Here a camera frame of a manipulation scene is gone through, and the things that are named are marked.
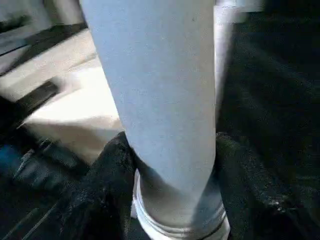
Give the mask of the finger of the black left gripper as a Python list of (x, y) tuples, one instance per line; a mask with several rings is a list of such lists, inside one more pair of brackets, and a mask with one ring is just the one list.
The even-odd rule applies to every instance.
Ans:
[(14, 115), (17, 119), (26, 119), (60, 92), (53, 81), (46, 81), (14, 103)]

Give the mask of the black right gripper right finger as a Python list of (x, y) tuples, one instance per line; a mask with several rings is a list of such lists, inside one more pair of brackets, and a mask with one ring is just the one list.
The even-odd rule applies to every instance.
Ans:
[(318, 240), (320, 226), (246, 143), (216, 134), (216, 173), (233, 240)]

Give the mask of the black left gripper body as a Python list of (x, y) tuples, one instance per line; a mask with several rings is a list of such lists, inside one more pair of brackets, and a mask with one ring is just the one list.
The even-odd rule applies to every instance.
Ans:
[(0, 97), (0, 144), (35, 111), (35, 99), (25, 96), (13, 102)]

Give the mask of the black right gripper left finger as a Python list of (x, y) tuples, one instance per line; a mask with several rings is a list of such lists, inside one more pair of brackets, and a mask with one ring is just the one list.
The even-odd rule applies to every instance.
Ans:
[(64, 212), (64, 239), (127, 239), (136, 172), (134, 160), (124, 132), (105, 145), (70, 196)]

